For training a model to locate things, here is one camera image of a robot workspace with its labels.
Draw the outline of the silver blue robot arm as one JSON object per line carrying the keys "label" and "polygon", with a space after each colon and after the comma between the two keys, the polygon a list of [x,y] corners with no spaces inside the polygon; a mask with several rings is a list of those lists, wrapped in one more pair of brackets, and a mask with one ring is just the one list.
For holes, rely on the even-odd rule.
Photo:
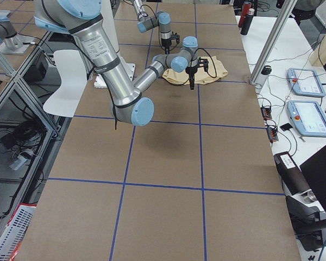
{"label": "silver blue robot arm", "polygon": [[135,126],[144,126],[151,121],[154,104],[143,96],[143,92],[167,69],[185,71],[191,89],[198,68],[208,70],[208,60],[198,56],[197,39],[187,36],[178,53],[155,56],[145,71],[131,80],[103,28],[101,1],[35,1],[34,4],[38,27],[70,34],[79,41],[83,54],[106,83],[116,121]]}
{"label": "silver blue robot arm", "polygon": [[154,12],[153,9],[144,4],[143,1],[129,1],[137,16],[137,27],[140,33],[151,29],[158,29],[159,45],[165,54],[177,47],[180,43],[180,35],[171,30],[171,17],[165,11]]}

